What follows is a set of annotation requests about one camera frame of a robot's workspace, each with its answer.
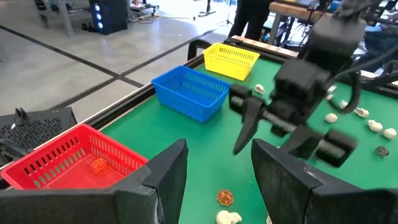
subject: wooden table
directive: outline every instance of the wooden table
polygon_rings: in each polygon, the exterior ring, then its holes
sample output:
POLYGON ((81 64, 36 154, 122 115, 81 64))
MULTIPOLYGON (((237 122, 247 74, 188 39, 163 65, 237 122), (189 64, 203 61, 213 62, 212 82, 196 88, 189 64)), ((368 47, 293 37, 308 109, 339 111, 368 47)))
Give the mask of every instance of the wooden table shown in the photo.
MULTIPOLYGON (((276 33, 278 31, 280 18, 282 16, 289 16, 289 17, 294 17, 297 19, 305 19, 305 20, 309 20, 310 22, 314 22, 322 14, 321 11, 315 11, 311 14, 311 12, 307 10, 307 8, 300 7, 300 6, 293 6, 290 4, 284 4, 281 2, 271 3, 269 6, 269 10, 270 10, 270 12, 276 13, 276 15, 275 15, 274 23, 272 25, 271 34, 268 38, 268 44, 274 44, 276 33)), ((327 13, 325 13, 325 15, 331 16, 332 14, 327 12, 327 13)))

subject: plastic basket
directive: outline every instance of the plastic basket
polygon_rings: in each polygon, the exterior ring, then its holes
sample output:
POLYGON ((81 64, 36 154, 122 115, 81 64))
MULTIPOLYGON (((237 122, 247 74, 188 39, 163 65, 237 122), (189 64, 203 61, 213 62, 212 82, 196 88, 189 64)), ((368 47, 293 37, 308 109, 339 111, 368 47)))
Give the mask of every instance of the plastic basket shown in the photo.
POLYGON ((179 66, 152 80, 159 101, 199 122, 224 103, 229 83, 179 66))
POLYGON ((207 70, 244 80, 260 54, 248 50, 215 43, 203 51, 207 70))
POLYGON ((107 188, 125 178, 147 159, 86 124, 63 133, 7 166, 2 177, 16 189, 107 188), (91 167, 106 160, 106 169, 91 167))

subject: orange object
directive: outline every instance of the orange object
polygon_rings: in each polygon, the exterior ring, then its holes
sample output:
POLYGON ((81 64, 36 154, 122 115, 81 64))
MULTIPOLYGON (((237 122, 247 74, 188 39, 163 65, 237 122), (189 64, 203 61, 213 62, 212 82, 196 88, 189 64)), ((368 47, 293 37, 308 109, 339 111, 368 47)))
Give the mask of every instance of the orange object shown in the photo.
POLYGON ((103 158, 98 158, 94 160, 94 162, 91 164, 91 168, 93 168, 93 172, 95 174, 101 173, 107 168, 106 160, 104 160, 103 158))
POLYGON ((217 201, 224 206, 230 206, 234 202, 232 192, 230 190, 220 190, 217 195, 217 201))

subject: yellow basket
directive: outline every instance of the yellow basket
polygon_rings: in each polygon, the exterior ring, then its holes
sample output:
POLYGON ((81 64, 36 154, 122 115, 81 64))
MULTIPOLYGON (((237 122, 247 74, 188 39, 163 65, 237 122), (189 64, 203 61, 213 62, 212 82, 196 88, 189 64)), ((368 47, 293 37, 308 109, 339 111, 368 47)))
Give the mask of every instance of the yellow basket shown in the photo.
POLYGON ((204 50, 203 54, 207 70, 242 81, 249 75, 260 56, 259 53, 221 43, 213 44, 204 50))

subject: person's leg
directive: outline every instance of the person's leg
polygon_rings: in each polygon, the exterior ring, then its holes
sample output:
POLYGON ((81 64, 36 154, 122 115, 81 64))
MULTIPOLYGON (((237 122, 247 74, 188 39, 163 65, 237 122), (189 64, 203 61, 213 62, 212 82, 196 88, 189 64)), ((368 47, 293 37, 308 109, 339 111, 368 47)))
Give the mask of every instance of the person's leg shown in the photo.
POLYGON ((236 8, 236 15, 234 24, 228 34, 228 37, 232 37, 234 35, 242 35, 244 27, 248 23, 248 4, 243 2, 244 0, 238 0, 238 6, 236 8))
POLYGON ((248 30, 245 38, 251 40, 259 40, 261 36, 261 29, 268 19, 269 4, 253 4, 251 13, 249 15, 248 30))

